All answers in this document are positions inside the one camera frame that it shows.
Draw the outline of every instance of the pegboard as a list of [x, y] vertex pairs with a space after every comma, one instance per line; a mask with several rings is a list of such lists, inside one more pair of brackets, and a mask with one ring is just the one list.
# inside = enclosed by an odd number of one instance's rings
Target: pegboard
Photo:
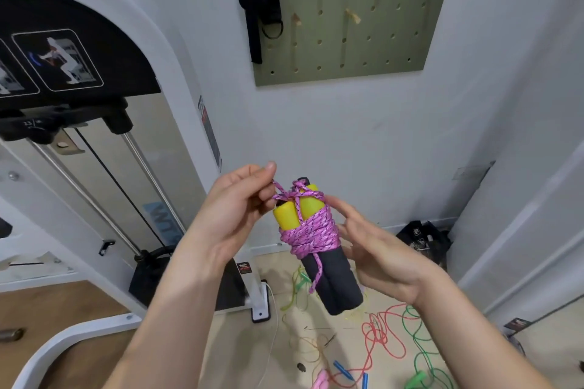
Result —
[[422, 70], [442, 1], [280, 0], [284, 31], [260, 34], [256, 85]]

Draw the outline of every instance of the hand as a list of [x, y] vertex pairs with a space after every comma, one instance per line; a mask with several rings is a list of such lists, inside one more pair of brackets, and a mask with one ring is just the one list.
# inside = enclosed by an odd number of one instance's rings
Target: hand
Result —
[[223, 266], [227, 264], [253, 225], [276, 205], [272, 199], [275, 174], [276, 164], [271, 161], [265, 168], [246, 165], [219, 177], [184, 238], [206, 248], [210, 258], [218, 259]]
[[326, 202], [346, 218], [337, 226], [340, 236], [352, 246], [343, 246], [343, 251], [355, 261], [357, 277], [365, 286], [416, 305], [425, 284], [435, 275], [445, 274], [427, 257], [369, 222], [353, 206], [334, 196], [326, 196]]

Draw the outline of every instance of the right hand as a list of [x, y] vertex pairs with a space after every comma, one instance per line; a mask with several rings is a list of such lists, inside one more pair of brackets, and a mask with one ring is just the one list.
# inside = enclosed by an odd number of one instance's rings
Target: right hand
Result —
[[355, 261], [363, 285], [416, 306], [426, 284], [446, 274], [399, 238], [369, 222], [353, 206], [330, 195], [326, 202], [346, 218], [337, 226], [340, 236], [352, 246], [343, 246], [343, 251]]

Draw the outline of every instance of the pink braided cord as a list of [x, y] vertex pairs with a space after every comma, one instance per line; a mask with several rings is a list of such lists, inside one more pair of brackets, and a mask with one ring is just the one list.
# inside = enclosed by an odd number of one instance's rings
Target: pink braided cord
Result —
[[331, 207], [325, 205], [316, 214], [303, 220], [300, 212], [300, 198], [314, 197], [324, 201], [325, 194], [322, 191], [307, 189], [304, 183], [298, 180], [293, 182], [290, 191], [286, 191], [276, 181], [274, 181], [274, 185], [281, 191], [281, 194], [276, 194], [273, 198], [275, 200], [294, 201], [296, 214], [300, 220], [300, 226], [297, 228], [288, 231], [280, 229], [280, 240], [290, 245], [290, 252], [296, 255], [299, 260], [311, 253], [314, 255], [314, 260], [317, 261], [318, 273], [308, 290], [312, 294], [322, 276], [322, 262], [317, 253], [330, 251], [340, 246], [339, 230], [332, 219]]

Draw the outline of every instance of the white cable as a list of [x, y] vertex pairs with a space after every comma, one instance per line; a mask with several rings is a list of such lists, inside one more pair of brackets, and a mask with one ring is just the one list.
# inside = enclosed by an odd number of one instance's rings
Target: white cable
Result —
[[[272, 345], [270, 346], [270, 352], [267, 354], [266, 369], [263, 370], [262, 378], [260, 378], [256, 389], [262, 385], [263, 379], [267, 373], [267, 366], [270, 364], [270, 357], [272, 356], [272, 349], [274, 349], [274, 342], [276, 341], [276, 335], [278, 334], [278, 328], [280, 327], [280, 315], [278, 314], [278, 308], [276, 306], [276, 298], [274, 297], [274, 292], [269, 284], [266, 283], [266, 287], [270, 290], [272, 294], [272, 301], [274, 302], [274, 311], [276, 312], [276, 331], [274, 332], [274, 338], [272, 338]], [[270, 299], [267, 299], [267, 305], [270, 305]]]

